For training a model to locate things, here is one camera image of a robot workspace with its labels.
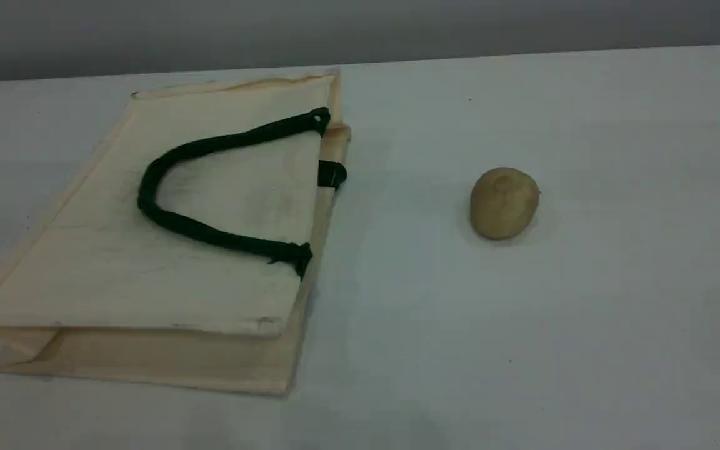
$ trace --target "gray wall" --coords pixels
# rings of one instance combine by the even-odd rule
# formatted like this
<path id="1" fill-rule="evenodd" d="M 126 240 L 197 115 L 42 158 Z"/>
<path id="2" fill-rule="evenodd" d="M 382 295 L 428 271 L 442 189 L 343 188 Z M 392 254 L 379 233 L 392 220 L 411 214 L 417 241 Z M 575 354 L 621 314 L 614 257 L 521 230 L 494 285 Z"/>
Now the gray wall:
<path id="1" fill-rule="evenodd" d="M 0 0 L 0 79 L 720 43 L 720 0 Z"/>

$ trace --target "bag handle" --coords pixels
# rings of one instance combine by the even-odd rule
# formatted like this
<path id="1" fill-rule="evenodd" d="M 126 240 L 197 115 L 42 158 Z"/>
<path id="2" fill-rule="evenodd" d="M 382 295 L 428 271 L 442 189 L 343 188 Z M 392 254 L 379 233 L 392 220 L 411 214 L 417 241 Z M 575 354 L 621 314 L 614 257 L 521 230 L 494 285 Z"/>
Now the bag handle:
<path id="1" fill-rule="evenodd" d="M 269 264 L 280 261 L 289 263 L 302 279 L 308 263 L 313 258 L 308 242 L 303 244 L 278 242 L 218 230 L 191 217 L 160 208 L 157 205 L 158 188 L 163 177 L 179 163 L 220 151 L 287 138 L 306 131 L 317 131 L 323 137 L 330 118 L 329 109 L 320 107 L 242 133 L 207 137 L 172 148 L 149 163 L 143 173 L 137 190 L 137 208 L 149 220 L 172 233 L 182 234 L 220 248 L 265 256 L 271 259 Z M 340 162 L 318 161 L 318 186 L 337 189 L 346 180 L 347 175 L 346 168 Z"/>

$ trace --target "beige bag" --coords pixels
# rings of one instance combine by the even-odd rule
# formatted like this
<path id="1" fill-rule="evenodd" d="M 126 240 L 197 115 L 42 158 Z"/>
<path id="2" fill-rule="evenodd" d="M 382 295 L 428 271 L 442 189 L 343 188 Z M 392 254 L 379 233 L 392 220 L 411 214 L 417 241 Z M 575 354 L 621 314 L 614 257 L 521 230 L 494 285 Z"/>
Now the beige bag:
<path id="1" fill-rule="evenodd" d="M 135 206 L 146 166 L 177 145 L 327 106 L 317 133 L 186 162 L 158 202 L 229 233 L 309 243 L 303 279 L 284 263 L 170 233 Z M 0 267 L 0 371 L 248 393 L 288 391 L 343 162 L 340 78 L 210 82 L 132 95 L 42 227 Z"/>

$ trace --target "table surface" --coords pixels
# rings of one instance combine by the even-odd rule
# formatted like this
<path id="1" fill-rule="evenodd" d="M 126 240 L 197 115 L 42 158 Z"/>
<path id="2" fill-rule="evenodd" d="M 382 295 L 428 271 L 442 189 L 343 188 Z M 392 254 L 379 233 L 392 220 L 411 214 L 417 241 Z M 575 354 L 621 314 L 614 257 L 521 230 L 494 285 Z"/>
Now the table surface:
<path id="1" fill-rule="evenodd" d="M 0 258 L 129 93 L 0 82 Z M 343 66 L 349 180 L 295 390 L 0 375 L 0 448 L 720 449 L 720 46 Z M 494 166 L 542 188 L 479 239 Z"/>

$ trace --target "jute bag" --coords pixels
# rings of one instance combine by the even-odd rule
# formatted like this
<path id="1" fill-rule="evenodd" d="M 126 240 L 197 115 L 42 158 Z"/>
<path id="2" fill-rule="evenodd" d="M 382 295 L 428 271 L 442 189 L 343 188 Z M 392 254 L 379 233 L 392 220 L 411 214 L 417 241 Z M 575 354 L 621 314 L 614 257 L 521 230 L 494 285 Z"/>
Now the jute bag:
<path id="1" fill-rule="evenodd" d="M 326 130 L 183 162 L 157 191 L 161 208 L 218 230 L 309 246 L 304 265 L 199 242 L 138 211 L 142 174 L 172 148 L 323 108 Z M 343 163 L 348 141 L 334 73 L 133 94 L 0 267 L 0 371 L 286 393 L 339 185 L 323 168 Z"/>

